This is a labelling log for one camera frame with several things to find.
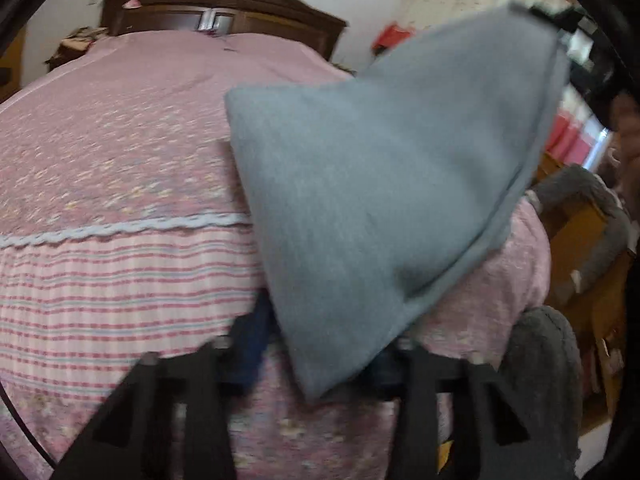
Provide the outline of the grey pants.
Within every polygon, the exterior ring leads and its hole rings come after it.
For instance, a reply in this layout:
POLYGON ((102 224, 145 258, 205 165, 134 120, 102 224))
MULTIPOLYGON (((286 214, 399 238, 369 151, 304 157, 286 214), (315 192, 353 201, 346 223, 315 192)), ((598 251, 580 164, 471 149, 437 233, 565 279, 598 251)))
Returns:
POLYGON ((427 30, 332 84, 238 87, 224 105, 236 168, 300 390, 317 400, 506 239, 567 83, 546 26, 524 68, 547 88, 524 140, 454 83, 460 29, 427 30))

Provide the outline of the grey fuzzy sleeve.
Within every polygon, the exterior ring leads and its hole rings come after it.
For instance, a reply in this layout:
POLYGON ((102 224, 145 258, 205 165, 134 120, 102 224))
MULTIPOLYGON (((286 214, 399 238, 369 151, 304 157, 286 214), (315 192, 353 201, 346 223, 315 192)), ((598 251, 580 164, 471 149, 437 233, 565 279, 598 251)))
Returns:
POLYGON ((514 326, 500 365, 534 432, 514 476, 571 479, 580 432, 614 415, 620 397, 629 220, 615 193, 578 165, 538 182, 528 199, 547 230, 551 282, 544 306, 514 326))

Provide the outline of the wooden drawer cabinet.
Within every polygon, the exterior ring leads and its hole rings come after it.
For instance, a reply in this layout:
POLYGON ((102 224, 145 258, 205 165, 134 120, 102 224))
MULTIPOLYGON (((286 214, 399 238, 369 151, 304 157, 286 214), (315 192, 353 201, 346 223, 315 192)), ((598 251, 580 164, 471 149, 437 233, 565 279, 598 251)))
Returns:
POLYGON ((624 288, 634 261, 616 194, 582 166, 541 156, 527 192, 551 249, 546 304, 574 330, 582 362, 582 432, 614 415, 625 349, 624 288))

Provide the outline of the floral red bottomed curtain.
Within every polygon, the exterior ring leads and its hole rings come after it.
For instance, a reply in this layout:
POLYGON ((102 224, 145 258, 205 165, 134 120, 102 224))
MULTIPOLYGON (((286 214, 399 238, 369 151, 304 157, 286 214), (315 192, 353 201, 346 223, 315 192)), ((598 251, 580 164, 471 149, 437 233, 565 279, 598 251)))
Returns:
POLYGON ((524 64, 541 52, 547 29, 523 14, 533 6, 549 13, 572 6, 573 0, 411 0, 401 16, 390 22, 374 40, 372 52, 380 55, 427 30, 444 27, 464 33, 463 53, 470 56, 469 70, 454 70, 454 83, 468 94, 469 102, 482 108, 478 116, 497 119, 507 138, 525 136, 520 121, 535 113, 548 79, 536 64, 531 72, 524 64))

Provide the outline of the pink floral bed cover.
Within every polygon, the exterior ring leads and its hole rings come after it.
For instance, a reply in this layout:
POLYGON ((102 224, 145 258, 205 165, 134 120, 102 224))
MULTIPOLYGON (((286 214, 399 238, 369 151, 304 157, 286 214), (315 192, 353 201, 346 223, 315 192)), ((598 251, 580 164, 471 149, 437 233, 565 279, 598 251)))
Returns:
POLYGON ((1 107, 1 441, 47 479, 142 353, 222 334, 264 282, 224 94, 344 74, 300 42, 135 32, 1 107))

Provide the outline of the dark wooden headboard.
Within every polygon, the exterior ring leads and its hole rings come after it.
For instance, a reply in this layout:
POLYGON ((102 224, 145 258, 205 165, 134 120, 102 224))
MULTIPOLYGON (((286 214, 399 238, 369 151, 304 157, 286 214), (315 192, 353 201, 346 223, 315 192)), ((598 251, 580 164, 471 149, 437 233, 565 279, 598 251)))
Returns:
POLYGON ((302 0, 103 0, 100 25, 111 36, 151 30, 277 36, 306 44, 326 60, 347 27, 302 0))

